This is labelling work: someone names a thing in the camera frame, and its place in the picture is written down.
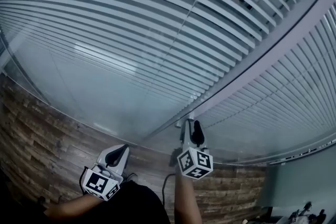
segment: black cable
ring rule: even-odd
[[[164,179],[163,186],[162,186],[162,205],[163,205],[163,208],[164,208],[164,205],[165,205],[165,200],[164,200],[164,188],[165,188],[165,186],[166,186],[166,184],[167,184],[167,180],[168,180],[168,178],[169,178],[170,176],[174,176],[174,175],[176,175],[176,174],[169,174],[169,175],[167,175],[166,178]]]
[[[79,186],[80,186],[80,189],[82,190],[83,195],[84,195],[84,190],[83,190],[81,181],[82,181],[83,175],[84,175],[84,173],[85,173],[85,171],[86,171],[87,169],[88,169],[88,168],[87,168],[86,166],[84,166],[84,171],[83,171],[83,173],[80,175],[80,178],[79,178]]]

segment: wood panel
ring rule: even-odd
[[[46,206],[81,195],[79,177],[99,153],[124,141],[99,132],[36,99],[10,78],[0,75],[1,168],[22,193]],[[170,156],[130,145],[127,171],[139,184],[162,198],[161,189]],[[204,223],[241,223],[259,213],[256,200],[265,180],[260,167],[215,165],[213,173],[195,182]],[[166,211],[173,221],[174,178],[165,189]]]

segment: forearm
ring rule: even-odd
[[[193,182],[191,178],[182,176],[179,168],[176,169],[175,180],[175,222],[176,224],[202,224]]]
[[[103,200],[86,194],[64,204],[51,206],[44,214],[52,220],[70,219],[84,214],[102,202]]]

